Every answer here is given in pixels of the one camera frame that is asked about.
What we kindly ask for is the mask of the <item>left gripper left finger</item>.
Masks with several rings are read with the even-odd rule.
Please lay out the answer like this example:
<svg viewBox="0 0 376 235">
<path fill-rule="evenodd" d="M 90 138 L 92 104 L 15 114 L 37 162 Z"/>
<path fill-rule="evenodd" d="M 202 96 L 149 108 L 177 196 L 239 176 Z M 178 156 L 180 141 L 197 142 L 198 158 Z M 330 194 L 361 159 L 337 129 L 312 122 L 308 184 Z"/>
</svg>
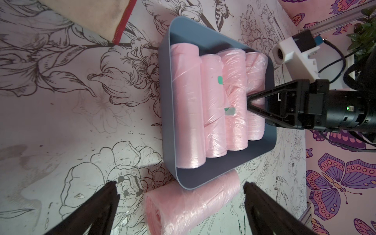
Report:
<svg viewBox="0 0 376 235">
<path fill-rule="evenodd" d="M 110 235 L 117 213 L 120 195 L 116 182 L 106 183 L 47 235 Z"/>
</svg>

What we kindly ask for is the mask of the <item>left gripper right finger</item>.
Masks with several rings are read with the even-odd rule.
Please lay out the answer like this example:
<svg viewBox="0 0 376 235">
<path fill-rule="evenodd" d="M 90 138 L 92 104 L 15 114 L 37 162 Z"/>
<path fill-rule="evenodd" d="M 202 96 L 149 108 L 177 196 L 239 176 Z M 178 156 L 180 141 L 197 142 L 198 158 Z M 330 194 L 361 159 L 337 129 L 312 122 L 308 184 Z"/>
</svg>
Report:
<svg viewBox="0 0 376 235">
<path fill-rule="evenodd" d="M 246 182 L 245 210 L 254 235 L 314 235 L 255 183 Z"/>
</svg>

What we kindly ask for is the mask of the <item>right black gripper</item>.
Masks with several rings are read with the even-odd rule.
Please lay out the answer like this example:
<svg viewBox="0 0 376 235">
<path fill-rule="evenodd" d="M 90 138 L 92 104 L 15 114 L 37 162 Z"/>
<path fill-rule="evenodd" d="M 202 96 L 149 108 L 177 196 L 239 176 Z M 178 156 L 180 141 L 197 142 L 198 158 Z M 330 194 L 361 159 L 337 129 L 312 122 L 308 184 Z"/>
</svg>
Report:
<svg viewBox="0 0 376 235">
<path fill-rule="evenodd" d="M 247 95 L 247 111 L 289 129 L 376 131 L 376 98 L 366 92 L 331 90 L 328 80 L 299 79 Z M 286 117 L 271 112 L 286 112 Z"/>
</svg>

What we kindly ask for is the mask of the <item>pink trash bag roll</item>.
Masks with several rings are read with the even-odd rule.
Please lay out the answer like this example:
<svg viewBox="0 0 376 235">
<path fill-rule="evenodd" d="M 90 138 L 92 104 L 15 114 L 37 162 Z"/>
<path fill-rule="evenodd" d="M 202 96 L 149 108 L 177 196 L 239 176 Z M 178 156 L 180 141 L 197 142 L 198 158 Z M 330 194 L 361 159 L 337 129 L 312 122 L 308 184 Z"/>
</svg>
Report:
<svg viewBox="0 0 376 235">
<path fill-rule="evenodd" d="M 189 43 L 170 47 L 176 140 L 176 166 L 193 169 L 205 161 L 199 48 Z"/>
<path fill-rule="evenodd" d="M 200 58 L 206 157 L 218 158 L 226 155 L 228 150 L 222 61 L 217 54 Z"/>
<path fill-rule="evenodd" d="M 194 190 L 177 181 L 144 195 L 146 222 L 151 235 L 186 235 L 221 210 L 240 191 L 240 179 L 231 170 Z"/>
<path fill-rule="evenodd" d="M 244 150 L 248 147 L 245 51 L 228 49 L 218 55 L 223 64 L 223 85 L 230 105 L 225 112 L 227 148 Z"/>
<path fill-rule="evenodd" d="M 246 53 L 247 95 L 261 92 L 265 89 L 265 73 L 268 58 L 260 52 Z M 247 112 L 247 138 L 249 141 L 261 140 L 265 130 L 265 119 L 250 111 Z"/>
</svg>

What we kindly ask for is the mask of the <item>potted green plant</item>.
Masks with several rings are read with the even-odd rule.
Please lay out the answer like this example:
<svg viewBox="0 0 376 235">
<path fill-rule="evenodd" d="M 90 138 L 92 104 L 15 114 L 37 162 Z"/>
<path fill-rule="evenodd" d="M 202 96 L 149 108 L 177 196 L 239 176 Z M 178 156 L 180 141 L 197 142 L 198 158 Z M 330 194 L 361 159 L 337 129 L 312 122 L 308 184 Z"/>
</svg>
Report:
<svg viewBox="0 0 376 235">
<path fill-rule="evenodd" d="M 351 44 L 348 51 L 354 55 L 355 62 L 369 56 L 376 47 L 376 7 L 361 10 L 363 15 L 354 25 L 353 33 L 347 34 Z"/>
</svg>

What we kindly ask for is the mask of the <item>beige cloth with red trim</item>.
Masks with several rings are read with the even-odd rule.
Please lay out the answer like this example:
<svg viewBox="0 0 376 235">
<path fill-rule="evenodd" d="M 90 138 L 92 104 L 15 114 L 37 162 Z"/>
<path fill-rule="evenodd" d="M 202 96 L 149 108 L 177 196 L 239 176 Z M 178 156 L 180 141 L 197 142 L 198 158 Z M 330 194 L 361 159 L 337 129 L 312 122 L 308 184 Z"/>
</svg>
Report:
<svg viewBox="0 0 376 235">
<path fill-rule="evenodd" d="M 137 2 L 134 0 L 51 0 L 41 3 L 118 45 Z"/>
</svg>

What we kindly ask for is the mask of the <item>aluminium frame struts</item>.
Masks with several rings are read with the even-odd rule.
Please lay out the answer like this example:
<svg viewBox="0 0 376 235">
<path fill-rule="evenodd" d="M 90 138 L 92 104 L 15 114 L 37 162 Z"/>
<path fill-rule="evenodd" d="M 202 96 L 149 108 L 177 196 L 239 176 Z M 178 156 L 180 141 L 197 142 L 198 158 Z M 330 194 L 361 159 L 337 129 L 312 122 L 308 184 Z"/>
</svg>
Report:
<svg viewBox="0 0 376 235">
<path fill-rule="evenodd" d="M 316 23 L 304 26 L 299 32 L 309 30 L 313 36 L 347 25 L 364 17 L 362 10 L 376 6 L 376 1 L 335 1 L 331 10 L 333 16 Z"/>
</svg>

